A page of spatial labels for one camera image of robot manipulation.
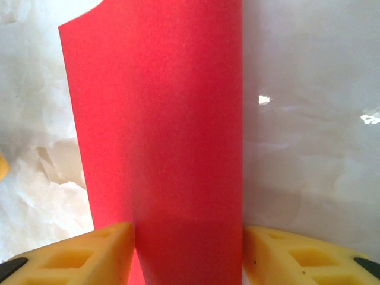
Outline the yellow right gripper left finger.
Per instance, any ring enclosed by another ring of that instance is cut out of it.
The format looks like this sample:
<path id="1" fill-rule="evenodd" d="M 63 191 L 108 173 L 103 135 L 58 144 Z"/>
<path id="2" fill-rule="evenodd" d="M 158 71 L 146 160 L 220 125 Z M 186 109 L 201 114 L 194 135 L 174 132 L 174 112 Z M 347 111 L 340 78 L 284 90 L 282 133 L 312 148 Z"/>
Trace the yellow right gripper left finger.
<path id="1" fill-rule="evenodd" d="M 118 223 L 1 263 L 1 284 L 127 284 L 134 227 Z"/>

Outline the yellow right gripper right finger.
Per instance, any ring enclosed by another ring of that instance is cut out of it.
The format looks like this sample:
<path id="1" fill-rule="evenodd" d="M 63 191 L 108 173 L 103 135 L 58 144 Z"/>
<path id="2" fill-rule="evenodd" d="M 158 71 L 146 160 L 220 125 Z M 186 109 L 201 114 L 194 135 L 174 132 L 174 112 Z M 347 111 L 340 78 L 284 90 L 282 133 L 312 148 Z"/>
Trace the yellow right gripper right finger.
<path id="1" fill-rule="evenodd" d="M 379 263 L 323 240 L 260 226 L 243 229 L 248 284 L 379 284 Z"/>

